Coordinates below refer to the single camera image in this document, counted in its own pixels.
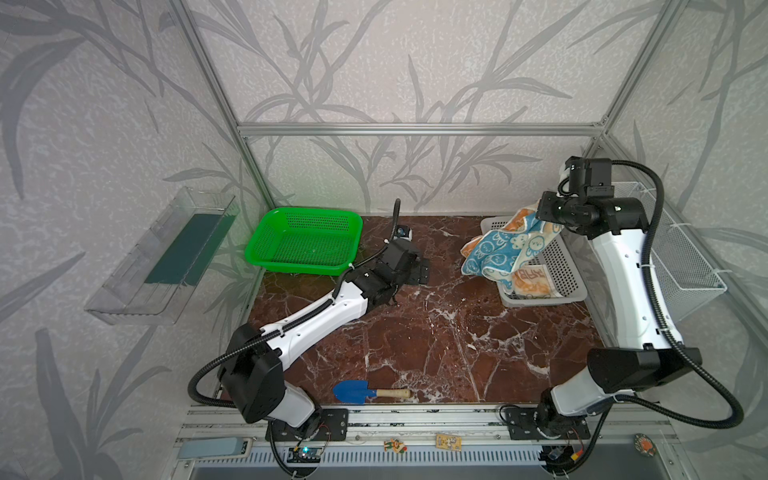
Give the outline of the white plastic basket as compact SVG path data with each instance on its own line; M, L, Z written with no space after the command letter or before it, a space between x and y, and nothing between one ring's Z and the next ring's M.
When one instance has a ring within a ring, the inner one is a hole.
M539 221L533 207L484 219L482 235L465 245L461 271L494 282L507 308L582 301L586 287L561 231Z

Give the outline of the green plastic basket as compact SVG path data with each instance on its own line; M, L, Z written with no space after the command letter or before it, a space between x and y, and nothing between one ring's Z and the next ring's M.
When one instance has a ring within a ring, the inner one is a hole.
M354 212L276 208L263 216L244 256L270 272L339 276L355 260L362 230Z

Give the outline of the orange patterned towel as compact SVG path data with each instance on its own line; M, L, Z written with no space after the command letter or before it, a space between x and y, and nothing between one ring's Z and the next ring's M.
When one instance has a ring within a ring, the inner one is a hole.
M510 220L525 218L529 215L536 217L537 207L537 204L524 207L518 210ZM516 295L523 298L558 297L560 293L556 290L549 269L543 265L535 265L533 260L515 272L511 282L494 282L501 286L507 295Z

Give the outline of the blue patterned towel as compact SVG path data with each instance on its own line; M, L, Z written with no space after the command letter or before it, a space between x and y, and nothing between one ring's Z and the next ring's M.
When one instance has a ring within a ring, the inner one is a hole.
M511 282L520 268L542 253L562 232L560 224L535 216L510 220L467 243L461 273L496 282Z

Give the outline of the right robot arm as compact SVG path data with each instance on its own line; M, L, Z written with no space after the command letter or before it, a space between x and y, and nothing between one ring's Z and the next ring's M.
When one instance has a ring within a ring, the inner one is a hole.
M657 285L652 250L663 215L663 182L649 167L623 161L654 184L656 200L647 212L640 200L616 196L612 169L617 164L571 157L557 191L545 192L539 202L538 219L561 225L592 245L609 282L617 344L591 350L583 370L542 394L534 417L537 429L558 437L590 415L607 414L616 403L632 403L699 428L735 428L744 419L743 407L703 368L699 349L685 345ZM726 402L726 418L695 418L641 398L641 392L690 372Z

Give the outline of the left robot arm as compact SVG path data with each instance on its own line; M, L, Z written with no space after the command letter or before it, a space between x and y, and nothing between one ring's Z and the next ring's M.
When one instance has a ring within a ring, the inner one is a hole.
M287 382L285 371L340 327L393 305L402 287L428 283L430 262L414 245L411 230L399 223L400 208L397 199L382 248L347 266L328 294L277 322L239 327L226 352L192 375L189 398L205 406L236 409L248 424L280 421L303 436L315 432L322 407L304 389Z

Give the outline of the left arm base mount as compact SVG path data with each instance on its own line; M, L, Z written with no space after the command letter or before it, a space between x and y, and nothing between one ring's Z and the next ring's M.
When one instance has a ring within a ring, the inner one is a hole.
M291 427L284 421L270 420L265 439L277 442L330 441L340 442L347 437L349 410L322 408L314 412L299 427Z

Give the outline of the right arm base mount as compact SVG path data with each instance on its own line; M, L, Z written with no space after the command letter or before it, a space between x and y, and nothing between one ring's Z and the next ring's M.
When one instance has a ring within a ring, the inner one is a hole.
M539 407L502 405L498 410L501 423L511 440L560 441L591 438L585 417L565 417L547 413Z

